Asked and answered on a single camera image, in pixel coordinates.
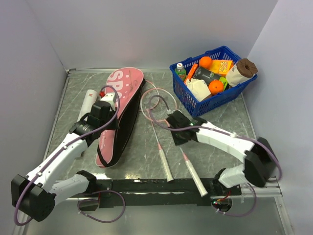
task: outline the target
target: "small bottle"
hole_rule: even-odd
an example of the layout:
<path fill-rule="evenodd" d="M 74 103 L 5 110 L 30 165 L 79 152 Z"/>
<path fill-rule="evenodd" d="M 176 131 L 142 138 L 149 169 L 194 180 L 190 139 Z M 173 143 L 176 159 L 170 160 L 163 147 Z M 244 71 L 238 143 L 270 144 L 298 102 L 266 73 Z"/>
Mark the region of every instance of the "small bottle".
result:
<path fill-rule="evenodd" d="M 184 68 L 184 65 L 182 63 L 178 63 L 177 67 L 175 69 L 175 72 L 177 73 L 178 77 L 182 80 L 185 81 L 186 79 L 186 70 Z"/>

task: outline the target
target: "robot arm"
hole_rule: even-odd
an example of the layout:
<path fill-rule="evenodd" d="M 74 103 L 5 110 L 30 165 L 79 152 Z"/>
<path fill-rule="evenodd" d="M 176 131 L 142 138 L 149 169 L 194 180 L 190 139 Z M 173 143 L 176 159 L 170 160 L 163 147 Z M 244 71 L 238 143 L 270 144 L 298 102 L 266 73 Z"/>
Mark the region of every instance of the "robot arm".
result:
<path fill-rule="evenodd" d="M 175 129 L 187 126 L 203 126 L 214 129 L 199 128 L 172 132 L 175 145 L 183 144 L 189 140 L 210 144 L 233 155 L 243 163 L 233 168 L 224 168 L 215 176 L 215 184 L 223 188 L 231 188 L 244 183 L 264 187 L 276 167 L 267 152 L 259 145 L 235 138 L 234 134 L 218 128 L 202 118 L 195 118 L 190 121 L 180 111 L 175 111 L 167 118 L 167 121 Z M 219 131 L 226 132 L 229 135 L 222 134 Z M 258 141 L 271 150 L 266 139 L 259 138 Z"/>
<path fill-rule="evenodd" d="M 44 220 L 55 205 L 78 193 L 94 192 L 96 177 L 86 171 L 77 172 L 72 178 L 56 183 L 75 158 L 85 151 L 94 140 L 101 135 L 96 131 L 85 135 L 107 123 L 115 114 L 115 93 L 107 93 L 100 101 L 93 104 L 90 113 L 85 114 L 76 122 L 66 135 L 62 143 L 38 167 L 29 172 L 26 177 L 17 175 L 11 182 L 12 204 L 15 207 L 26 186 L 39 176 L 28 188 L 23 197 L 19 210 L 37 221 Z M 117 118 L 111 122 L 106 130 L 118 128 Z M 42 171 L 43 167 L 61 150 L 64 149 L 51 164 Z"/>

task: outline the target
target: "blue plastic basket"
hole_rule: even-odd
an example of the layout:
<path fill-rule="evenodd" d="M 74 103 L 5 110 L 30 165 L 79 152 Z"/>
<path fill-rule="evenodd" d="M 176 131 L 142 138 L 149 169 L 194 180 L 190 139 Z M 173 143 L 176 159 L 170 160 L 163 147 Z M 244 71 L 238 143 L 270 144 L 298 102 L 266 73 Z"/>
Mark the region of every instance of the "blue plastic basket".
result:
<path fill-rule="evenodd" d="M 189 57 L 188 59 L 181 61 L 187 71 L 187 74 L 189 70 L 191 69 L 192 65 L 194 63 L 199 63 L 199 60 L 203 56 L 210 56 L 212 59 L 215 60 L 233 60 L 233 63 L 235 64 L 240 57 L 232 52 L 228 47 L 222 46 L 219 48 L 216 48 L 214 50 L 208 50 L 206 53 L 196 56 L 196 57 Z M 237 96 L 246 88 L 246 86 L 255 80 L 258 76 L 255 75 L 250 80 L 238 84 L 236 87 L 232 87 L 222 93 L 219 93 L 209 99 L 203 100 L 201 102 L 197 101 L 197 99 L 191 94 L 189 89 L 186 87 L 186 85 L 180 80 L 178 75 L 175 73 L 175 68 L 177 66 L 177 63 L 172 64 L 170 66 L 170 70 L 173 73 L 173 89 L 176 96 L 179 98 L 179 100 L 182 102 L 182 104 L 185 106 L 187 111 L 192 117 L 198 117 L 202 114 L 205 114 L 227 102 L 230 102 L 237 98 Z"/>

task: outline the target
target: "orange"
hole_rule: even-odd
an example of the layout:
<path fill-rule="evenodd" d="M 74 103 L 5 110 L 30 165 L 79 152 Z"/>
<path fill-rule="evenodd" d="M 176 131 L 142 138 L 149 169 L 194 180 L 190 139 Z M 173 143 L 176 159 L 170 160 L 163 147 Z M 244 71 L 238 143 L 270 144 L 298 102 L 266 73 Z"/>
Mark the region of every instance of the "orange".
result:
<path fill-rule="evenodd" d="M 209 85 L 209 90 L 212 95 L 216 95 L 220 92 L 223 92 L 224 90 L 224 85 L 221 81 L 219 80 L 214 80 L 210 83 Z"/>
<path fill-rule="evenodd" d="M 199 65 L 205 69 L 210 69 L 213 61 L 209 56 L 204 56 L 199 60 Z"/>

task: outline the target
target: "racket handle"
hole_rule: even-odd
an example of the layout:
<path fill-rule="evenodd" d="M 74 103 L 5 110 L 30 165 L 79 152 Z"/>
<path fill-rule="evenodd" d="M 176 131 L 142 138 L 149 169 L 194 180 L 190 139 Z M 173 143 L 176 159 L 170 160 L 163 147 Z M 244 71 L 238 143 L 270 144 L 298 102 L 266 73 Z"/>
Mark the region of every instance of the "racket handle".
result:
<path fill-rule="evenodd" d="M 170 167 L 169 167 L 169 165 L 167 163 L 166 156 L 165 156 L 165 153 L 164 153 L 163 149 L 159 149 L 158 152 L 159 152 L 160 157 L 161 157 L 161 162 L 162 162 L 162 165 L 163 165 L 163 169 L 164 169 L 164 172 L 165 172 L 165 175 L 166 175 L 167 182 L 173 181 L 174 179 L 173 179 Z"/>
<path fill-rule="evenodd" d="M 185 160 L 185 163 L 186 163 L 186 166 L 189 170 L 189 173 L 192 176 L 192 179 L 194 180 L 194 182 L 198 188 L 198 191 L 199 191 L 201 197 L 206 196 L 207 191 L 206 191 L 205 187 L 203 186 L 203 183 L 201 182 L 199 175 L 196 173 L 196 170 L 195 170 L 194 166 L 192 165 L 191 161 Z"/>

